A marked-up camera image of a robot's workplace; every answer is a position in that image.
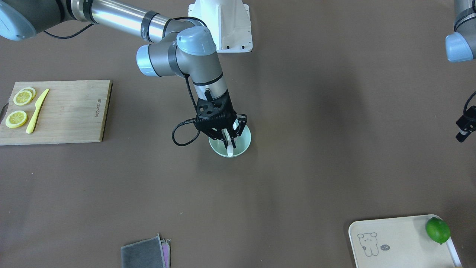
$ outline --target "black cable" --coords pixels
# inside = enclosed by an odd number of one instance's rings
[[[190,83],[188,82],[189,76],[190,76],[190,75],[186,74],[186,75],[184,76],[184,78],[185,78],[185,82],[187,83],[188,94],[190,95],[190,99],[192,99],[193,108],[195,108],[195,110],[197,110],[197,104],[195,103],[195,99],[193,98],[193,95],[192,95],[192,90],[190,89]],[[200,135],[200,130],[197,132],[197,135],[196,135],[193,139],[191,139],[189,142],[186,142],[186,143],[184,143],[184,144],[180,144],[180,143],[178,143],[178,142],[175,140],[175,131],[176,131],[179,127],[181,127],[181,126],[183,126],[183,125],[186,125],[186,124],[191,124],[191,123],[193,123],[193,122],[195,122],[195,118],[188,119],[188,120],[185,120],[185,121],[183,121],[183,122],[180,122],[178,125],[176,125],[176,126],[174,127],[174,129],[172,130],[172,141],[173,141],[176,145],[178,145],[178,146],[186,146],[186,145],[189,145],[190,143],[194,142],[194,141],[198,138],[198,135]]]
[[[195,17],[178,17],[178,18],[174,18],[174,20],[184,20],[184,19],[190,19],[190,20],[196,20],[198,22],[200,22],[201,24],[203,24],[203,26],[207,26],[201,19],[199,18],[195,18]]]
[[[471,99],[476,95],[476,91],[473,92],[473,94],[471,94],[471,96],[469,96],[469,99],[466,101],[465,103],[465,107],[463,108],[463,116],[468,119],[469,121],[472,121],[472,122],[476,122],[476,117],[469,117],[466,115],[466,111],[468,109],[468,104],[469,102],[471,101]]]
[[[174,130],[172,130],[172,141],[173,141],[176,145],[178,145],[178,146],[186,146],[186,145],[189,145],[190,143],[194,142],[194,141],[198,138],[198,135],[200,135],[200,130],[197,132],[197,135],[196,135],[193,139],[191,139],[189,142],[186,142],[186,143],[184,143],[184,144],[180,144],[180,143],[178,143],[178,142],[175,140],[175,131],[176,131],[179,127],[181,127],[181,126],[183,126],[183,125],[186,125],[186,124],[193,123],[193,122],[195,122],[195,118],[188,119],[188,120],[185,120],[185,121],[183,121],[183,122],[180,122],[177,126],[174,127]]]
[[[188,89],[188,94],[190,95],[190,99],[192,99],[192,103],[193,103],[193,108],[195,108],[195,110],[197,109],[197,105],[195,104],[195,99],[193,98],[193,95],[192,95],[192,91],[190,90],[190,83],[188,82],[188,78],[190,77],[189,74],[186,74],[185,75],[185,82],[187,83],[187,89]]]
[[[5,116],[5,113],[7,112],[7,106],[8,106],[8,102],[3,106],[3,108],[1,109],[1,112],[0,112],[0,121],[3,120],[3,117]]]
[[[58,38],[58,39],[69,39],[69,38],[73,38],[73,37],[77,36],[78,34],[84,32],[87,28],[89,28],[89,27],[91,27],[91,26],[93,26],[93,25],[94,25],[94,24],[91,23],[90,25],[88,25],[88,26],[84,27],[83,29],[81,29],[79,32],[77,32],[77,33],[75,33],[75,34],[73,34],[73,35],[70,35],[70,36],[56,36],[56,35],[53,35],[53,34],[47,32],[47,31],[43,31],[43,32],[45,32],[45,34],[47,34],[47,35],[49,35],[49,36],[51,36],[51,37],[54,37],[54,38]]]

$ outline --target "white tray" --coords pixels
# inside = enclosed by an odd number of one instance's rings
[[[357,268],[454,268],[461,262],[451,238],[430,239],[426,222],[436,215],[356,221],[349,227]]]

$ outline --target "blue joint cap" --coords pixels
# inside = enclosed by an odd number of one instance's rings
[[[13,7],[0,0],[0,35],[20,41],[36,35],[35,27]]]
[[[203,26],[195,26],[178,33],[177,46],[183,52],[195,56],[207,56],[217,51],[210,30]]]
[[[154,67],[152,67],[152,62],[150,62],[149,45],[141,46],[137,50],[136,61],[137,61],[137,66],[139,67],[139,70],[144,75],[146,75],[146,76],[159,76],[155,72]]]
[[[448,35],[445,39],[446,55],[450,62],[465,62],[473,59],[471,48],[459,32]]]

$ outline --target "cutting board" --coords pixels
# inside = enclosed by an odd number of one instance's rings
[[[13,97],[23,88],[36,90],[33,100],[17,106]],[[109,104],[111,80],[16,82],[8,110],[0,123],[0,145],[64,144],[100,142]],[[26,133],[38,97],[49,88],[36,123],[35,131]],[[17,110],[27,113],[27,122],[11,129],[7,116]]]
[[[356,221],[349,238],[357,268],[454,268],[461,262],[451,237],[430,239],[426,222],[436,215]]]

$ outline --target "wooden cutting board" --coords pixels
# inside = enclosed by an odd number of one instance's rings
[[[17,106],[13,97],[23,88],[36,90],[33,100]],[[111,80],[16,82],[8,110],[0,123],[0,145],[63,144],[100,142],[111,92]],[[49,88],[43,102],[35,131],[26,133],[38,97]],[[11,129],[5,125],[7,116],[17,110],[27,113],[27,122]]]

